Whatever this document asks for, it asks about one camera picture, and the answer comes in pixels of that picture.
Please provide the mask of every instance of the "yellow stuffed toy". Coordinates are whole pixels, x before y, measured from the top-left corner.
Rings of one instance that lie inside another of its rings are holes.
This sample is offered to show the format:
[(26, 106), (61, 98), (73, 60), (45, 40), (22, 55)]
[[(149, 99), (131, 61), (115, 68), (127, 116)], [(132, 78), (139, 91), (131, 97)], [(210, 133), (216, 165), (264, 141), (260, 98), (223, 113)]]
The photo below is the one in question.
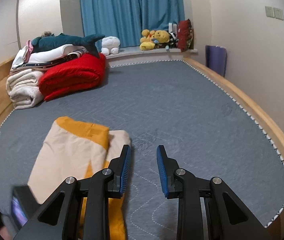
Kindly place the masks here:
[(144, 41), (140, 44), (140, 49), (141, 50), (151, 50), (154, 49), (155, 44), (151, 41)]
[(140, 42), (153, 42), (151, 39), (154, 37), (155, 31), (149, 31), (149, 30), (143, 30), (142, 31), (142, 38), (140, 39)]
[(167, 43), (170, 41), (170, 34), (167, 31), (158, 30), (154, 33), (154, 39), (158, 42), (155, 43)]
[(151, 50), (154, 49), (155, 43), (167, 43), (170, 41), (170, 34), (164, 30), (158, 31), (142, 31), (142, 38), (140, 39), (140, 49), (141, 50)]

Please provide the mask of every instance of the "gray mattress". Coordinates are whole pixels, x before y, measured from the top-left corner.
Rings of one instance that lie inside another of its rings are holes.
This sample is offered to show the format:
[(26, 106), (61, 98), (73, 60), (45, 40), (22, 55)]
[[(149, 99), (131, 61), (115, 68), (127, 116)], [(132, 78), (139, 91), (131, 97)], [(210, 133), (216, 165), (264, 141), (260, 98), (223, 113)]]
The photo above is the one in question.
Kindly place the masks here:
[(123, 207), (128, 237), (175, 239), (177, 200), (161, 190), (156, 147), (196, 176), (221, 177), (263, 225), (284, 204), (284, 166), (270, 141), (225, 92), (182, 61), (108, 70), (103, 86), (12, 112), (0, 128), (0, 210), (26, 184), (60, 116), (126, 130), (132, 167)]

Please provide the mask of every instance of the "red comforter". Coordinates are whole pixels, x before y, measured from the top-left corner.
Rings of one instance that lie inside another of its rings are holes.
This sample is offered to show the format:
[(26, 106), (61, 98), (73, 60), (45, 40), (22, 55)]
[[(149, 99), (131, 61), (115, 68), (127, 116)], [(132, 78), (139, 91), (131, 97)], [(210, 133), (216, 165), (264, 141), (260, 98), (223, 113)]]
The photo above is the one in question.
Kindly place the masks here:
[(44, 100), (49, 101), (71, 92), (101, 84), (105, 74), (105, 56), (100, 59), (88, 53), (49, 69), (39, 81)]

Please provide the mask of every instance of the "folded orange and beige blanket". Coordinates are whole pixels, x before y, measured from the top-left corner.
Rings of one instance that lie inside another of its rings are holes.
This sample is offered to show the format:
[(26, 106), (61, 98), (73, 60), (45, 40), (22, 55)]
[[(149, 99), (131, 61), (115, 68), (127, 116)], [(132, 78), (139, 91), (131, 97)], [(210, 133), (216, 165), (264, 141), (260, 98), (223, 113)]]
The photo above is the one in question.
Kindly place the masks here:
[[(28, 185), (42, 204), (67, 177), (84, 179), (108, 167), (121, 154), (130, 137), (124, 130), (109, 131), (103, 125), (56, 119), (46, 136), (29, 177)], [(125, 240), (122, 199), (109, 199), (110, 239)], [(84, 221), (83, 200), (80, 224)]]

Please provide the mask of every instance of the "light switch panel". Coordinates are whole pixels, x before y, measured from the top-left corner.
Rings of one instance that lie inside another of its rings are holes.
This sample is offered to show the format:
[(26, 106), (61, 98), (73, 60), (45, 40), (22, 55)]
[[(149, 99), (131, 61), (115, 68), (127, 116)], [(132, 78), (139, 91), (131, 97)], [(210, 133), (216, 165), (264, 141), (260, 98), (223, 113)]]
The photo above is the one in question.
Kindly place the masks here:
[(276, 19), (284, 20), (283, 10), (274, 7), (274, 15)]
[(271, 6), (265, 6), (265, 11), (266, 11), (266, 16), (267, 16), (267, 17), (272, 17), (272, 18), (274, 18), (273, 7), (271, 7)]

